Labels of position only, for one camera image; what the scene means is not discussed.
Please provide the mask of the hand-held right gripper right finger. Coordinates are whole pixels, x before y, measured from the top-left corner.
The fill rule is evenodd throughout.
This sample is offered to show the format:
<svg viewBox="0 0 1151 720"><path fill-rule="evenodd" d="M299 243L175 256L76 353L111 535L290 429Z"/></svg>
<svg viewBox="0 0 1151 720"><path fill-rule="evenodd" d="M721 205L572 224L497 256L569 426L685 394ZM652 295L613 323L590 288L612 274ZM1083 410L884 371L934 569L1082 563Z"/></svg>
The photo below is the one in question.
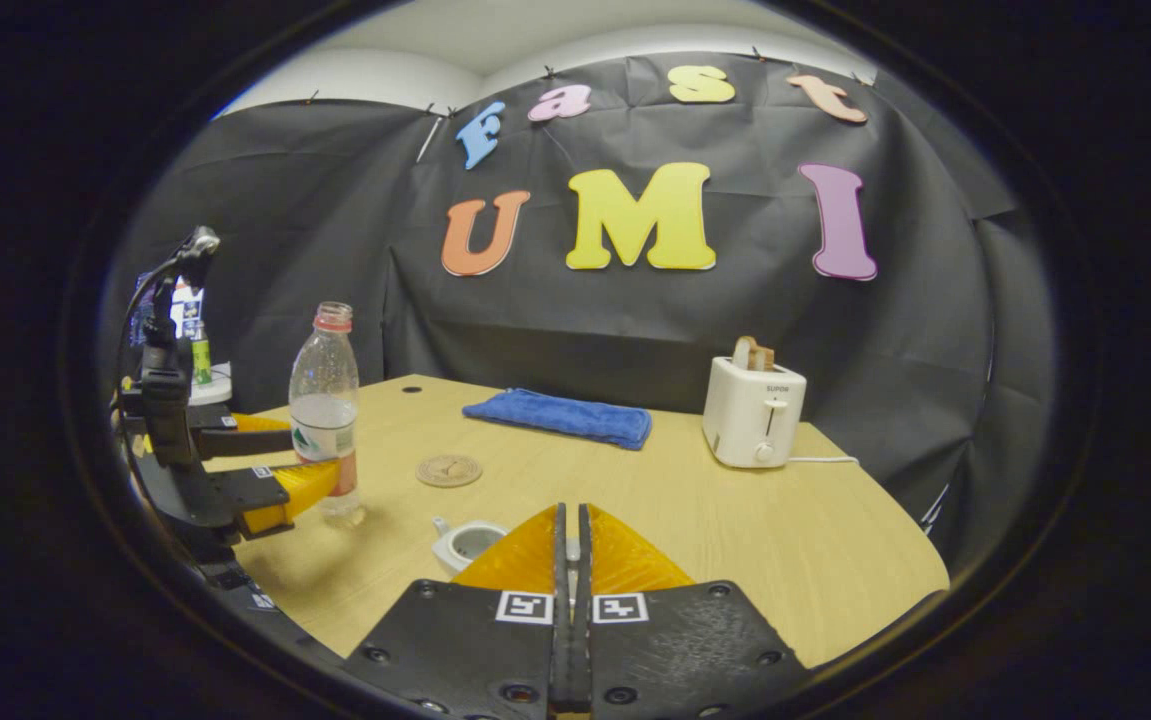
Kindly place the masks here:
<svg viewBox="0 0 1151 720"><path fill-rule="evenodd" d="M811 671L735 582L666 577L668 560L590 503L579 510L576 711L592 719L744 719Z"/></svg>

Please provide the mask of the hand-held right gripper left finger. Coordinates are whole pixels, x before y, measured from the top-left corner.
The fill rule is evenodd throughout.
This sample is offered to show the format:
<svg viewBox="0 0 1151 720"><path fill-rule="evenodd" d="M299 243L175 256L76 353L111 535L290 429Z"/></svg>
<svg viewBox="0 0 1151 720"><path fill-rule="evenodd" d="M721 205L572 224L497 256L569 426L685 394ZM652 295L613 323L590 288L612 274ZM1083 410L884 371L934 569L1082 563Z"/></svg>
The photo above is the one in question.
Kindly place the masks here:
<svg viewBox="0 0 1151 720"><path fill-rule="evenodd" d="M555 719L572 707L566 507L505 533L434 520L451 582L418 579L346 657L346 674L447 719Z"/></svg>

